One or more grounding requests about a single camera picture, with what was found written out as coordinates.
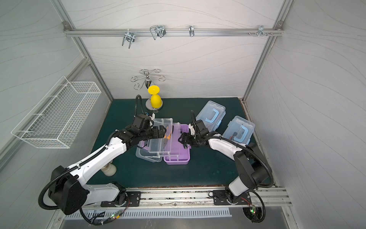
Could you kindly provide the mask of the purple toolbox clear lid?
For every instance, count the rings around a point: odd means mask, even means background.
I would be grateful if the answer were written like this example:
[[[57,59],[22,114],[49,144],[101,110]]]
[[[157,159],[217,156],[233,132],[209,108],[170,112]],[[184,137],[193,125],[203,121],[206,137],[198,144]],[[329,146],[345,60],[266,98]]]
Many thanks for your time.
[[[136,150],[136,157],[149,162],[165,161],[168,165],[187,165],[190,161],[190,149],[184,149],[183,145],[178,142],[178,138],[183,133],[188,133],[187,124],[174,123],[171,118],[157,118],[154,120],[154,126],[173,126],[173,133],[170,140],[150,139],[141,141]]]

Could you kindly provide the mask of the small blue toolbox clear lid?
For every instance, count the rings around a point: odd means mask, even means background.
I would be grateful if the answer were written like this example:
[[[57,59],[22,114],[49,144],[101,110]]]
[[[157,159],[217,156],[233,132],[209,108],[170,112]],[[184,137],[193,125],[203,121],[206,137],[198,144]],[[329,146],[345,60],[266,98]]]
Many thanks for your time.
[[[225,106],[214,101],[208,101],[196,116],[196,120],[202,120],[206,128],[211,132],[219,128],[225,114]]]

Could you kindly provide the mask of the large blue toolbox clear lid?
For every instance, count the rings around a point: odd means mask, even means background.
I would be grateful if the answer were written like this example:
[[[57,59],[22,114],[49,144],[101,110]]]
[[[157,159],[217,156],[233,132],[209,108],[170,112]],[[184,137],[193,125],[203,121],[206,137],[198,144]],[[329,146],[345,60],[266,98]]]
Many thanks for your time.
[[[223,137],[230,139],[241,145],[248,145],[252,134],[254,133],[255,124],[243,117],[235,116],[229,122],[227,129],[223,133]]]

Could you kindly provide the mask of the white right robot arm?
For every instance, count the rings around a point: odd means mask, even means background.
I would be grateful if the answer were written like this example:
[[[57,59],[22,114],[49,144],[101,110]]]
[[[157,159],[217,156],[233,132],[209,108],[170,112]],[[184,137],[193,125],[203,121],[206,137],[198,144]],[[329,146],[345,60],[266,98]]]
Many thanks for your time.
[[[272,169],[261,151],[255,149],[255,144],[242,146],[216,131],[210,132],[201,120],[194,120],[188,128],[188,132],[178,138],[185,148],[188,145],[197,148],[207,146],[235,162],[238,177],[226,187],[228,199],[274,185]]]

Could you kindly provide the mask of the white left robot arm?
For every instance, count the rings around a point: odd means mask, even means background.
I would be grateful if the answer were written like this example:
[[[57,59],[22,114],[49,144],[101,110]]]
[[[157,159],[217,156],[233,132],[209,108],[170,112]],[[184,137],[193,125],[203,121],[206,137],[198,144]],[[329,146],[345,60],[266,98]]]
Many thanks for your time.
[[[150,116],[136,115],[132,124],[115,130],[98,150],[66,168],[55,168],[50,182],[39,194],[39,207],[44,210],[61,210],[65,215],[71,215],[89,204],[119,200],[124,192],[121,185],[88,185],[88,181],[108,163],[141,141],[163,139],[166,133],[167,128],[163,125],[155,126]]]

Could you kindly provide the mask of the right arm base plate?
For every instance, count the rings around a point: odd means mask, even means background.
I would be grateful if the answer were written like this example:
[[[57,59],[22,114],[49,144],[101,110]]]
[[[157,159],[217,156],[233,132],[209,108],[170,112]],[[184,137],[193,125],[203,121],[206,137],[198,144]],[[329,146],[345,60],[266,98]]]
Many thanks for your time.
[[[208,196],[213,199],[213,204],[216,206],[224,205],[252,205],[251,197],[248,193],[242,193],[240,196],[234,196],[228,190],[213,190],[208,193]]]

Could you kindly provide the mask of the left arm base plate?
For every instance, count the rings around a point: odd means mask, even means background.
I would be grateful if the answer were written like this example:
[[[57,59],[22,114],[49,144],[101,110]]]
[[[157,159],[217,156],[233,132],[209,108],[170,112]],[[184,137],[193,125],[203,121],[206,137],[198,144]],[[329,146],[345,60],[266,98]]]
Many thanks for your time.
[[[113,201],[101,202],[101,207],[138,207],[141,200],[141,192],[139,191],[124,191],[117,196]]]

